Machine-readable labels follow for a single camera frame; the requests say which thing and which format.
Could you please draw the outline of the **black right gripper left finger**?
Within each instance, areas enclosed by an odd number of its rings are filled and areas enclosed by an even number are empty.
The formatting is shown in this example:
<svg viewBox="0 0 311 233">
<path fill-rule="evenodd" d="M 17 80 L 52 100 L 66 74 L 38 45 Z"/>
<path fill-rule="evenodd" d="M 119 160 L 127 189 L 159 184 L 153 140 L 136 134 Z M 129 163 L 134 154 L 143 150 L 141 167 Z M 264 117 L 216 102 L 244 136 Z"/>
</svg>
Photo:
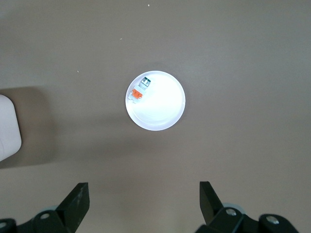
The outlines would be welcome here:
<svg viewBox="0 0 311 233">
<path fill-rule="evenodd" d="M 38 213 L 17 225 L 13 218 L 0 220 L 2 233 L 74 233 L 89 210 L 88 183 L 78 183 L 54 210 Z"/>
</svg>

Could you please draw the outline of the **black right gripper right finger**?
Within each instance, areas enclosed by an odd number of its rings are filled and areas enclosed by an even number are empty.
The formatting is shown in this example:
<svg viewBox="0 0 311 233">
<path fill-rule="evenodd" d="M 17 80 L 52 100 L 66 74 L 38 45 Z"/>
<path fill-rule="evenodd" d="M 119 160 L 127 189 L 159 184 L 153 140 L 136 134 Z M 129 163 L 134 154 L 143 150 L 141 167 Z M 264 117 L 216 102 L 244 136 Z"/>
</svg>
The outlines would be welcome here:
<svg viewBox="0 0 311 233">
<path fill-rule="evenodd" d="M 210 182 L 200 182 L 200 209 L 205 224 L 198 233 L 296 233 L 298 230 L 286 218 L 263 214 L 251 219 L 237 208 L 225 207 Z"/>
</svg>

